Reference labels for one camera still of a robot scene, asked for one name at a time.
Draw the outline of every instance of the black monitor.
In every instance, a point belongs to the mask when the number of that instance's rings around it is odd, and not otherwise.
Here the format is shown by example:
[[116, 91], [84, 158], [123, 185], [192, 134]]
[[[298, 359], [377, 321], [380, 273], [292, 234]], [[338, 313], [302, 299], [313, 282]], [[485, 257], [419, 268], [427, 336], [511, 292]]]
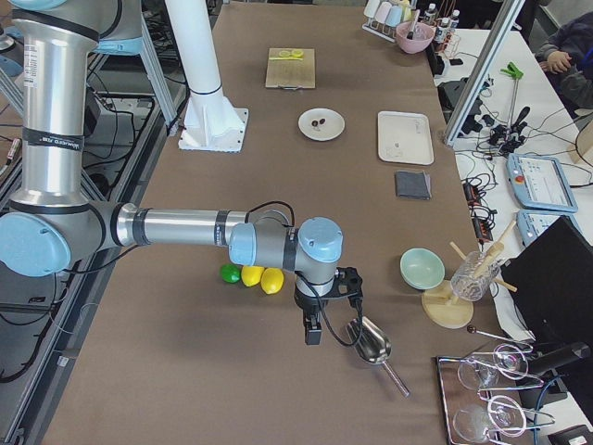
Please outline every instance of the black monitor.
[[[575, 342], [593, 347], [593, 247], [560, 217], [502, 269], [517, 286], [512, 298], [543, 352]], [[593, 359], [557, 370], [589, 421], [593, 420]]]

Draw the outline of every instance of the person's hand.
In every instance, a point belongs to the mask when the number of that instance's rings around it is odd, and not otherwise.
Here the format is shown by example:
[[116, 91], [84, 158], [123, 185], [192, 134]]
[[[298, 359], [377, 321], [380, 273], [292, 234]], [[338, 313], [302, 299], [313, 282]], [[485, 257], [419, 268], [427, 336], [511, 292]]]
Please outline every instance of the person's hand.
[[548, 56], [548, 69], [554, 74], [566, 72], [571, 68], [570, 55], [564, 51], [554, 51]]

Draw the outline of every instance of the mint green bowl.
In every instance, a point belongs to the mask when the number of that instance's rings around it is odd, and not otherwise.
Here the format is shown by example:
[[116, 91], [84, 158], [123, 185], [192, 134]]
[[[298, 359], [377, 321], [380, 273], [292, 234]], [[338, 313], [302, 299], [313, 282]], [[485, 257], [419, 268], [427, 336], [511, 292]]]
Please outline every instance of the mint green bowl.
[[404, 252], [399, 270], [406, 283], [420, 290], [437, 287], [445, 278], [443, 261], [426, 248], [411, 248]]

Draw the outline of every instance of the white plate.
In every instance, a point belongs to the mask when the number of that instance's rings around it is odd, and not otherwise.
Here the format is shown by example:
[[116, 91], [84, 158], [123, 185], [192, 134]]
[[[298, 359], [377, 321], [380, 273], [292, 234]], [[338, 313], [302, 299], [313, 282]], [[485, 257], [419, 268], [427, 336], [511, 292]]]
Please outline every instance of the white plate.
[[381, 111], [377, 128], [382, 160], [422, 165], [435, 160], [428, 118], [423, 114]]
[[344, 118], [328, 108], [313, 108], [305, 111], [298, 118], [300, 131], [314, 141], [335, 139], [344, 131], [345, 127]]

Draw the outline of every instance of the brown tabletop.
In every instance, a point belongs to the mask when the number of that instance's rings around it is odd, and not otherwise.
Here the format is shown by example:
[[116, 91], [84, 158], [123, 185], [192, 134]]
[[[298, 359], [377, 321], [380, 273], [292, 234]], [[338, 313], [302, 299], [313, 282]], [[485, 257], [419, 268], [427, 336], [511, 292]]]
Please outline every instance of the brown tabletop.
[[[249, 210], [282, 199], [297, 224], [335, 220], [345, 234], [340, 265], [364, 279], [365, 314], [390, 336], [391, 363], [407, 383], [404, 400], [387, 374], [339, 346], [304, 344], [294, 276], [266, 296], [218, 276], [224, 248], [154, 245], [122, 259], [46, 434], [46, 444], [436, 444], [445, 442], [434, 357], [464, 355], [484, 342], [423, 313], [420, 292], [398, 271], [408, 248], [460, 261], [448, 242], [476, 246], [453, 153], [423, 54], [408, 56], [360, 28], [362, 9], [233, 3], [214, 30], [225, 94], [249, 108], [240, 154], [181, 151], [171, 138], [144, 207]], [[317, 88], [264, 87], [268, 48], [314, 48]], [[297, 128], [309, 108], [344, 116], [334, 141]], [[395, 196], [394, 172], [417, 168], [377, 156], [382, 110], [423, 113], [433, 132], [430, 201]], [[496, 329], [490, 298], [473, 322]], [[355, 316], [329, 305], [338, 333]]]

